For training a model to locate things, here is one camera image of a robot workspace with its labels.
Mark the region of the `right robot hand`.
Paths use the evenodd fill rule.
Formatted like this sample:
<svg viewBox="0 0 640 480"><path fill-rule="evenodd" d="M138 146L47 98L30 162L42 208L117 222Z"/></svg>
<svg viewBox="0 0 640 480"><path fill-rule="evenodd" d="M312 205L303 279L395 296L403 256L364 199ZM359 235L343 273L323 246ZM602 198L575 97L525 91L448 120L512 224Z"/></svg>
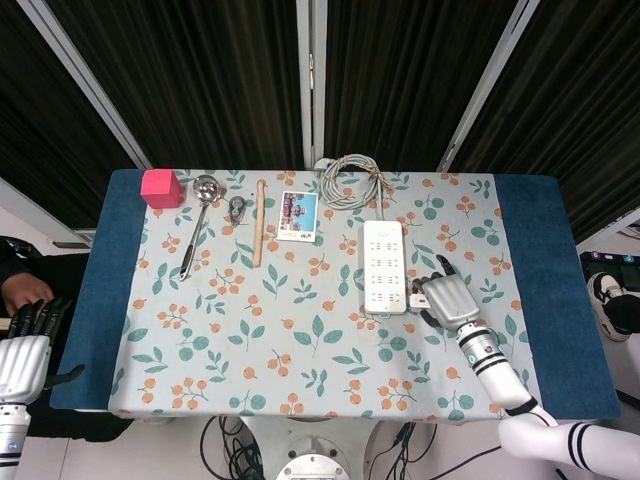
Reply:
<svg viewBox="0 0 640 480"><path fill-rule="evenodd" d="M411 281L410 308L433 328L457 332L480 320L480 307L463 278L443 255L437 255L442 271Z"/></svg>

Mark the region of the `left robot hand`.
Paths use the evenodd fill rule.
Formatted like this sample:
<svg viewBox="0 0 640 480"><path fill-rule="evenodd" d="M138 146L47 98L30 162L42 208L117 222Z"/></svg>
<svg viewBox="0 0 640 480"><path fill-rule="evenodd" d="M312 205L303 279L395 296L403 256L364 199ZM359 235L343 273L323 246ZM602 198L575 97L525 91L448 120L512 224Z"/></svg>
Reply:
<svg viewBox="0 0 640 480"><path fill-rule="evenodd" d="M62 374L49 375L52 348L71 299L38 300L23 305L11 318L1 340L1 403L28 405L43 390L70 383L84 364Z"/></svg>

